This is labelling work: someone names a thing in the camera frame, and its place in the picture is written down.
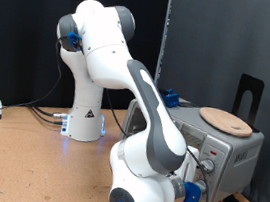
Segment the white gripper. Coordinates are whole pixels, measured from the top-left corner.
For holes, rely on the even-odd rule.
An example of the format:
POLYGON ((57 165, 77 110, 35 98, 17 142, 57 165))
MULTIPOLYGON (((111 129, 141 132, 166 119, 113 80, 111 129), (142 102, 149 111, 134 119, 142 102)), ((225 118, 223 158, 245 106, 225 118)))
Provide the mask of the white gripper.
POLYGON ((174 172, 175 177, 181 178, 179 181, 180 187, 178 187, 178 194, 174 202, 184 202, 186 194, 185 183, 191 183, 194 180, 194 174, 196 172, 197 163, 195 162, 195 158, 199 157, 199 151, 193 148, 193 146, 188 146, 187 149, 188 151, 186 152, 186 158, 183 164, 174 172))

